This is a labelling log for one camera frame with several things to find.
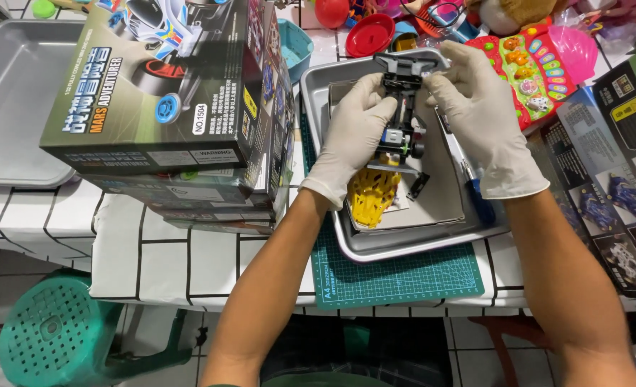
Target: green cutting mat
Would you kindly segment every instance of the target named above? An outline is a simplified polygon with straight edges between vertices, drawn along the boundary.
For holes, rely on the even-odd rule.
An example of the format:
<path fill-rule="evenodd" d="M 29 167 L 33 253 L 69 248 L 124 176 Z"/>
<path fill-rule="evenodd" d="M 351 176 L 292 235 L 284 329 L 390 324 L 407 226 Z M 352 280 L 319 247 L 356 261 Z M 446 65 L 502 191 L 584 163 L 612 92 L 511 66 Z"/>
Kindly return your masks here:
<path fill-rule="evenodd" d="M 304 169 L 315 163 L 306 115 L 301 115 Z M 470 243 L 370 264 L 355 264 L 339 251 L 332 221 L 323 222 L 311 251 L 320 309 L 355 308 L 468 297 L 485 292 Z"/>

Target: metal baking tray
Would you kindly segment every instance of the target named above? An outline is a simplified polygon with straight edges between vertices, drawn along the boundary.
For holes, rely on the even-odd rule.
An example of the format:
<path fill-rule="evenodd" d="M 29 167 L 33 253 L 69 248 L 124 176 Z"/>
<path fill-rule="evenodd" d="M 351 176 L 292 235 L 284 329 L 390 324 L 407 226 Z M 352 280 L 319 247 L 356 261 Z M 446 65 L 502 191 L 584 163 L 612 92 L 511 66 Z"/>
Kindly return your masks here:
<path fill-rule="evenodd" d="M 56 187 L 74 175 L 39 139 L 82 28 L 80 21 L 0 23 L 0 185 Z"/>
<path fill-rule="evenodd" d="M 441 60 L 441 63 L 447 63 L 440 52 L 432 48 L 418 48 L 394 54 L 437 58 Z M 302 97 L 315 154 L 320 153 L 323 136 L 328 131 L 328 85 L 334 82 L 357 79 L 380 71 L 382 71 L 382 66 L 368 57 L 315 66 L 304 72 L 301 79 Z M 445 132 L 444 138 L 449 145 L 454 162 L 461 163 L 464 153 L 454 136 Z M 509 225 L 501 203 L 493 203 L 497 222 L 493 226 L 487 227 L 478 219 L 468 191 L 462 187 L 461 192 L 465 221 L 457 224 L 357 232 L 351 224 L 347 208 L 333 211 L 332 221 L 339 248 L 345 257 L 355 262 L 367 263 L 440 249 L 509 232 Z"/>

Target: latex glove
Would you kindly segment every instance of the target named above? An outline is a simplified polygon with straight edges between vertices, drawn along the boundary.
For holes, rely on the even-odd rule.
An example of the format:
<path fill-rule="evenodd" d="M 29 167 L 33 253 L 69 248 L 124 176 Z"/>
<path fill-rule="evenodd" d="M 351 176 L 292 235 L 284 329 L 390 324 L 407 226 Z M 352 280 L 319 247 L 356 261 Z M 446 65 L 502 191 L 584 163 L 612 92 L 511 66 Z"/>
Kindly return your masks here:
<path fill-rule="evenodd" d="M 373 157 L 397 100 L 377 93 L 382 73 L 366 75 L 334 109 L 320 155 L 299 189 L 328 198 L 340 210 L 349 180 Z"/>
<path fill-rule="evenodd" d="M 485 169 L 483 198 L 520 198 L 549 187 L 526 147 L 510 84 L 479 49 L 446 40 L 440 51 L 453 64 L 424 79 L 432 93 L 427 104 L 439 103 L 459 145 Z"/>

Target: red plastic lid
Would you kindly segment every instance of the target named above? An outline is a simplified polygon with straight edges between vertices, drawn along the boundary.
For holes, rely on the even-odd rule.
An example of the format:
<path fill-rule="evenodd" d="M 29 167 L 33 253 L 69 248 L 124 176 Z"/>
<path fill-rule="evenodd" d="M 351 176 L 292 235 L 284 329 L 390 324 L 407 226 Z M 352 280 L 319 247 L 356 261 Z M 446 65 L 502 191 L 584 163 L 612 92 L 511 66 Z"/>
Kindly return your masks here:
<path fill-rule="evenodd" d="M 394 20 L 386 14 L 372 14 L 349 31 L 347 54 L 354 58 L 369 57 L 387 48 L 393 36 Z"/>

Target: person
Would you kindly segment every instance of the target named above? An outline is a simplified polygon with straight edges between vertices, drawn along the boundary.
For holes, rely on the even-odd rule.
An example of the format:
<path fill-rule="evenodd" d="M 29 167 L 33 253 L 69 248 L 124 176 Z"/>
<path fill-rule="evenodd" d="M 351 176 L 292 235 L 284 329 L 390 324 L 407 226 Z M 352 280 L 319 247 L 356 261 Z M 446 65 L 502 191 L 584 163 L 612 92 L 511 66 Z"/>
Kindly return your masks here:
<path fill-rule="evenodd" d="M 516 120 L 511 86 L 495 74 L 481 51 L 448 41 L 440 50 L 453 65 L 424 80 L 431 93 L 427 105 L 440 106 L 461 147 L 484 167 L 483 197 L 504 205 L 521 260 L 525 297 L 563 363 L 563 386 L 636 387 L 627 323 L 615 287 L 549 192 Z M 349 180 L 374 154 L 396 109 L 393 98 L 382 99 L 374 91 L 381 77 L 364 76 L 338 105 L 323 149 L 296 199 L 225 304 L 201 387 L 258 385 L 264 360 L 294 312 L 323 218 L 328 210 L 342 207 Z M 285 383 L 267 384 L 388 385 L 373 376 L 339 375 L 343 379 L 334 373 L 295 379 L 286 374 Z"/>

